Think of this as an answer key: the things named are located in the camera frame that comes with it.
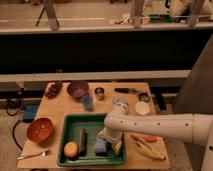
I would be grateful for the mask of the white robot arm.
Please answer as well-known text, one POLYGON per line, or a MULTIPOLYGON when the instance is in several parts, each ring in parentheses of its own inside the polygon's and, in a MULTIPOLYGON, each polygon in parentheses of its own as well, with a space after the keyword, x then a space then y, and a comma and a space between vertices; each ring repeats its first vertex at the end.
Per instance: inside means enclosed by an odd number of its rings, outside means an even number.
POLYGON ((115 103, 104 118, 104 128, 97 135, 117 144, 124 132, 177 138, 206 147, 201 171, 213 169, 213 115, 129 115, 128 106, 115 103))

